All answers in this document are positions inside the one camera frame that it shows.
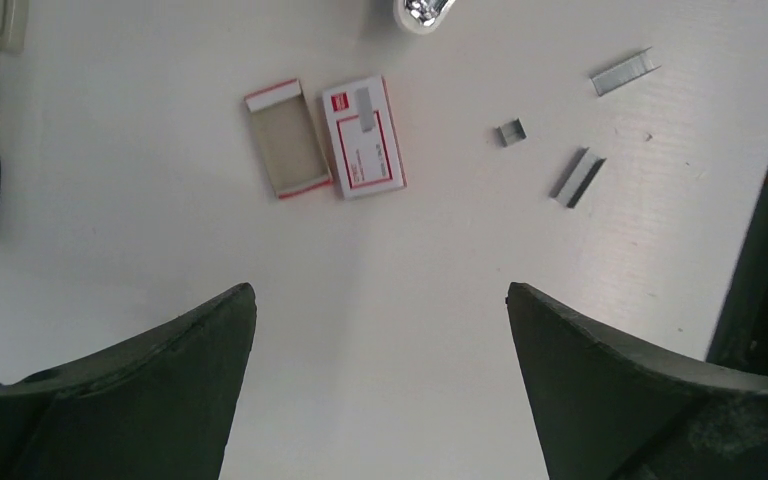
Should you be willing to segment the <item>small silver staple piece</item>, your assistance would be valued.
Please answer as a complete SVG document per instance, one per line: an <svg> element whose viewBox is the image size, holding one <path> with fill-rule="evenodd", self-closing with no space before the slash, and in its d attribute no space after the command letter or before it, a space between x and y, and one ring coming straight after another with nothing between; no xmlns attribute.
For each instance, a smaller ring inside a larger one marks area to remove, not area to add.
<svg viewBox="0 0 768 480"><path fill-rule="evenodd" d="M495 128L499 144L503 148L510 147L527 139L525 127L520 118L509 120Z"/></svg>

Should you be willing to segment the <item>silver staple strip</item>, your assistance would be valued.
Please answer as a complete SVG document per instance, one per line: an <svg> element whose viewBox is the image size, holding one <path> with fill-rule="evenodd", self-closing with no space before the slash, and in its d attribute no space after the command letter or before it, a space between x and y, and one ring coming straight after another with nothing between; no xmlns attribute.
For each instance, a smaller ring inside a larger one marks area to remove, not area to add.
<svg viewBox="0 0 768 480"><path fill-rule="evenodd" d="M636 51L590 73L595 94L603 97L658 70L660 66L652 60L650 51L651 47Z"/></svg>
<svg viewBox="0 0 768 480"><path fill-rule="evenodd" d="M606 162L590 148L579 148L555 182L549 197L567 209L574 209Z"/></svg>

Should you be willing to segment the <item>staple box tray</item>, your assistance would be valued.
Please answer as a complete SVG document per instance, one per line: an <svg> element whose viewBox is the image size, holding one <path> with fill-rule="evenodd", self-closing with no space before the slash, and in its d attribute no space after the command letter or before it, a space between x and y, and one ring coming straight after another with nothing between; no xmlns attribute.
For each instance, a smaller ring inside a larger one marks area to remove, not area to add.
<svg viewBox="0 0 768 480"><path fill-rule="evenodd" d="M247 94L253 136L274 195L292 198L333 183L299 79Z"/></svg>

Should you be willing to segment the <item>red white staple box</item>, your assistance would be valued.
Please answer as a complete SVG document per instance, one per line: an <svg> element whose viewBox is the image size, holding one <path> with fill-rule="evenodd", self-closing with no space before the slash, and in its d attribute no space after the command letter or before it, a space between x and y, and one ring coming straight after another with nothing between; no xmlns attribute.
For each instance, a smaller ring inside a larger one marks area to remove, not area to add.
<svg viewBox="0 0 768 480"><path fill-rule="evenodd" d="M345 200L407 187L387 83L375 75L321 94L334 171Z"/></svg>

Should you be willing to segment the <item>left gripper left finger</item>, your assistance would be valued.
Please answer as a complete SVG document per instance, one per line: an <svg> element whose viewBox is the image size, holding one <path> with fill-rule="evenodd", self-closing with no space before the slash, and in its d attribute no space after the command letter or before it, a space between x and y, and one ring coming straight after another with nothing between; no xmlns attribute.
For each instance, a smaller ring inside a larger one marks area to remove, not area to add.
<svg viewBox="0 0 768 480"><path fill-rule="evenodd" d="M216 479L253 346L254 289L0 383L0 479Z"/></svg>

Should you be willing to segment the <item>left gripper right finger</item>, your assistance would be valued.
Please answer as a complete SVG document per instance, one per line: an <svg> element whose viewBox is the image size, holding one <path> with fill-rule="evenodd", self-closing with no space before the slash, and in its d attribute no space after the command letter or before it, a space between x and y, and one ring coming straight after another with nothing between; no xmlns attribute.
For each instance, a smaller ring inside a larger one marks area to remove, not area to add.
<svg viewBox="0 0 768 480"><path fill-rule="evenodd" d="M768 377L664 349L537 288L506 305L553 479L768 479Z"/></svg>

